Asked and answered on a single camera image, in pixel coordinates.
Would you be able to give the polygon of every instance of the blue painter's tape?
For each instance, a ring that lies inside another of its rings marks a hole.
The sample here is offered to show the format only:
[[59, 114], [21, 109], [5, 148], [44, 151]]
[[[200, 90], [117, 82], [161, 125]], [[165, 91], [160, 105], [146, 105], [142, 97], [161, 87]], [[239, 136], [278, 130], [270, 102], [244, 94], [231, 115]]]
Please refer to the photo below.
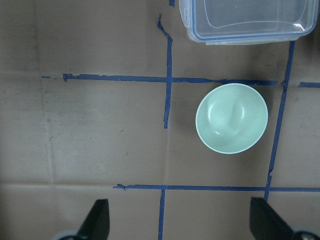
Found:
[[161, 76], [108, 76], [96, 74], [80, 74], [73, 75], [72, 73], [64, 73], [63, 79], [67, 80], [104, 80], [104, 81], [134, 81], [134, 82], [152, 82], [152, 83], [166, 83], [167, 78]]
[[[276, 161], [276, 154], [277, 154], [277, 149], [278, 149], [282, 120], [284, 117], [285, 104], [286, 104], [286, 98], [287, 98], [287, 89], [288, 89], [289, 80], [290, 80], [290, 72], [291, 72], [291, 66], [292, 66], [292, 61], [293, 61], [293, 57], [294, 57], [294, 50], [295, 50], [295, 41], [291, 41], [289, 44], [289, 56], [288, 56], [288, 61], [286, 64], [286, 69], [285, 69], [283, 91], [282, 91], [282, 95], [281, 95], [281, 102], [280, 102], [278, 117], [276, 120], [275, 133], [274, 133], [274, 139], [273, 139], [273, 145], [272, 145], [272, 152], [271, 152], [270, 163], [269, 163], [269, 170], [268, 170], [268, 177], [267, 177], [267, 185], [269, 184], [269, 188], [270, 188], [271, 180], [272, 180], [272, 178], [269, 176], [271, 175], [271, 172], [274, 169], [275, 161]], [[264, 199], [266, 199], [266, 200], [268, 200], [269, 188], [266, 188], [266, 191], [264, 194]]]
[[[162, 76], [123, 76], [123, 75], [97, 75], [97, 74], [80, 74], [73, 75], [72, 73], [64, 73], [64, 80], [103, 80], [103, 81], [133, 81], [133, 82], [151, 82], [151, 83], [166, 83], [167, 78]], [[197, 77], [172, 77], [172, 83], [191, 83], [191, 84], [203, 84], [203, 83], [221, 83], [221, 84], [246, 84], [246, 85], [260, 85], [260, 86], [275, 86], [278, 81], [268, 80], [245, 80], [245, 79], [208, 79]]]
[[175, 0], [169, 0], [169, 6], [175, 7]]
[[299, 88], [320, 88], [320, 82], [300, 82]]
[[171, 36], [165, 31], [164, 26], [162, 26], [161, 17], [162, 17], [162, 14], [159, 14], [158, 22], [157, 22], [157, 27], [163, 32], [163, 34], [164, 34], [168, 39], [172, 39]]
[[183, 186], [183, 185], [168, 185], [168, 190], [201, 190], [201, 191], [247, 191], [259, 192], [264, 191], [264, 187], [255, 186]]
[[167, 82], [166, 89], [165, 89], [165, 105], [164, 105], [164, 117], [163, 117], [163, 125], [165, 129], [168, 128], [170, 103], [171, 103], [171, 88], [172, 88], [172, 83]]
[[271, 175], [268, 176], [266, 187], [260, 186], [188, 186], [188, 185], [122, 185], [114, 186], [114, 189], [153, 189], [153, 190], [198, 190], [198, 191], [238, 191], [238, 192], [309, 192], [319, 193], [320, 187], [270, 187]]
[[118, 184], [114, 189], [166, 189], [166, 190], [204, 190], [204, 191], [264, 191], [265, 187], [258, 186], [185, 186], [185, 185], [127, 185]]
[[320, 188], [318, 187], [271, 187], [270, 192], [320, 193]]
[[208, 78], [196, 78], [196, 77], [173, 77], [173, 83], [191, 83], [191, 84], [203, 84], [203, 83], [221, 83], [221, 84], [245, 84], [245, 85], [260, 85], [260, 86], [275, 86], [278, 81], [267, 80], [245, 80], [245, 79], [208, 79]]
[[159, 208], [159, 225], [158, 225], [158, 240], [163, 239], [164, 232], [164, 217], [165, 217], [165, 201], [166, 201], [166, 189], [161, 189], [160, 208]]
[[173, 39], [165, 31], [161, 24], [161, 14], [158, 17], [157, 27], [163, 32], [167, 38], [167, 50], [166, 50], [166, 88], [165, 88], [165, 104], [164, 104], [164, 116], [163, 116], [163, 126], [165, 129], [168, 128], [168, 120], [170, 113], [170, 103], [171, 103], [171, 88], [172, 88], [172, 42]]
[[162, 189], [162, 185], [122, 185], [118, 184], [113, 187], [114, 189]]
[[265, 191], [264, 191], [264, 200], [268, 202], [269, 198], [269, 192], [270, 192], [270, 185], [271, 185], [272, 176], [268, 175], [265, 185]]

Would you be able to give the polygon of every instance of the bowl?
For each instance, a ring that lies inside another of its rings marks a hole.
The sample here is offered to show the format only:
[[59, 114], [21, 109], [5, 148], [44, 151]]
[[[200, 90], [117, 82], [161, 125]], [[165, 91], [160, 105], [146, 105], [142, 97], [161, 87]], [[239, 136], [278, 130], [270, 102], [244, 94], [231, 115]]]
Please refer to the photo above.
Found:
[[264, 134], [268, 109], [252, 87], [230, 83], [209, 92], [195, 116], [202, 142], [222, 154], [236, 154], [251, 148]]

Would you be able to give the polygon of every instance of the container lid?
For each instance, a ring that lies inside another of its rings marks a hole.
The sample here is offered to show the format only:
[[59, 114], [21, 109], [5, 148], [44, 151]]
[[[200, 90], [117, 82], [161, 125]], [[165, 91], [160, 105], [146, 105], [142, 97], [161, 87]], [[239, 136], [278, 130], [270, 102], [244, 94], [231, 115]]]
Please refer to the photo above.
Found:
[[310, 33], [319, 0], [179, 0], [196, 42], [276, 42]]

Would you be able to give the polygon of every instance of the bowl rim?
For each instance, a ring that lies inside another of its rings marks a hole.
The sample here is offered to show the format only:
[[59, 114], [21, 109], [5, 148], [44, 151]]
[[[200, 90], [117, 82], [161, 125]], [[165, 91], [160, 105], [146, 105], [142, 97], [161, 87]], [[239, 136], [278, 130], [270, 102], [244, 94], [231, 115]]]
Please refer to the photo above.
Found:
[[[244, 148], [244, 149], [241, 149], [239, 151], [233, 151], [233, 152], [224, 152], [224, 151], [219, 151], [217, 149], [214, 149], [213, 147], [209, 146], [204, 140], [203, 138], [201, 137], [200, 133], [199, 133], [199, 129], [198, 129], [198, 113], [199, 113], [199, 109], [200, 107], [202, 106], [202, 104], [205, 102], [205, 100], [213, 94], [213, 92], [215, 92], [216, 90], [218, 89], [221, 89], [221, 88], [224, 88], [226, 86], [230, 86], [230, 85], [234, 85], [234, 86], [242, 86], [242, 87], [246, 87], [250, 90], [252, 90], [253, 92], [255, 92], [257, 94], [257, 96], [259, 96], [261, 99], [262, 99], [262, 102], [264, 103], [264, 108], [265, 108], [265, 112], [266, 112], [266, 118], [265, 118], [265, 123], [264, 123], [264, 127], [263, 127], [263, 131], [261, 132], [261, 134], [259, 135], [259, 137], [257, 137], [257, 139], [248, 147]], [[227, 83], [227, 84], [224, 84], [224, 85], [221, 85], [221, 86], [218, 86], [216, 87], [215, 89], [211, 90], [207, 95], [205, 95], [205, 97], [201, 100], [197, 110], [196, 110], [196, 114], [195, 114], [195, 128], [196, 128], [196, 132], [198, 133], [198, 136], [199, 138], [201, 139], [201, 141], [211, 150], [217, 152], [217, 153], [221, 153], [221, 154], [238, 154], [238, 153], [241, 153], [245, 150], [248, 150], [249, 148], [251, 148], [253, 145], [255, 145], [260, 139], [261, 137], [263, 136], [263, 134], [265, 133], [266, 131], [266, 128], [267, 128], [267, 124], [268, 124], [268, 118], [269, 118], [269, 112], [268, 112], [268, 107], [267, 107], [267, 104], [266, 104], [266, 101], [265, 99], [261, 96], [261, 94], [255, 90], [253, 87], [251, 86], [248, 86], [246, 84], [242, 84], [242, 83]]]

